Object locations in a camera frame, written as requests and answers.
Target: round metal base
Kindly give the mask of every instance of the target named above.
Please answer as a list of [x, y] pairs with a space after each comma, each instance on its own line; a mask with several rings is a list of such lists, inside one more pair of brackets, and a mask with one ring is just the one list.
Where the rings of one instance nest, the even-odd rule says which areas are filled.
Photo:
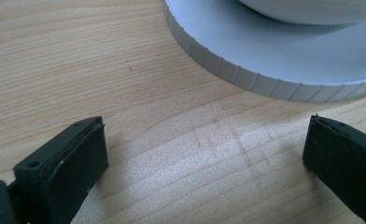
[[299, 102], [366, 94], [366, 21], [287, 24], [232, 0], [165, 0], [165, 17], [195, 62], [245, 90]]

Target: wood grain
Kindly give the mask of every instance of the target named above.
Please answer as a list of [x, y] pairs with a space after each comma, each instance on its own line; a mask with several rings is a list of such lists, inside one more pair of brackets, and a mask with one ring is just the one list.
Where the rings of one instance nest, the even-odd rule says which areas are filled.
[[206, 72], [162, 0], [0, 0], [0, 179], [101, 115], [110, 167], [73, 223], [362, 223], [303, 167], [311, 115], [366, 132], [366, 98], [278, 101]]

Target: knurled edge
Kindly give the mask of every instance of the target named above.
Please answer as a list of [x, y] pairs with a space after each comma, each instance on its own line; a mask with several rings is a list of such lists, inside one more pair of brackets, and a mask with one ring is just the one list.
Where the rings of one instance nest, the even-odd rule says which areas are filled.
[[231, 63], [190, 36], [177, 22], [168, 1], [164, 1], [165, 19], [177, 44], [207, 71], [241, 89], [279, 100], [311, 103], [346, 101], [366, 96], [366, 81], [335, 85], [295, 83], [254, 73]]

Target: wooden table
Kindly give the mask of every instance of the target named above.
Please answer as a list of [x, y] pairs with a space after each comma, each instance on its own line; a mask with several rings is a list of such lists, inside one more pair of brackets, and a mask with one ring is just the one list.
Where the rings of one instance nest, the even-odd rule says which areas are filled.
[[73, 223], [362, 223], [302, 163], [311, 115], [366, 133], [366, 98], [292, 103], [206, 72], [162, 0], [0, 0], [0, 179], [101, 115], [110, 167]]

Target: silver metal disc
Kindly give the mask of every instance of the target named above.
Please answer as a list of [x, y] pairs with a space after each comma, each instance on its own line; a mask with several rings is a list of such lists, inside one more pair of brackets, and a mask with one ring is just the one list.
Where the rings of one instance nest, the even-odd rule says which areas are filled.
[[287, 24], [238, 0], [165, 0], [165, 17], [195, 62], [245, 90], [299, 102], [366, 95], [366, 21]]

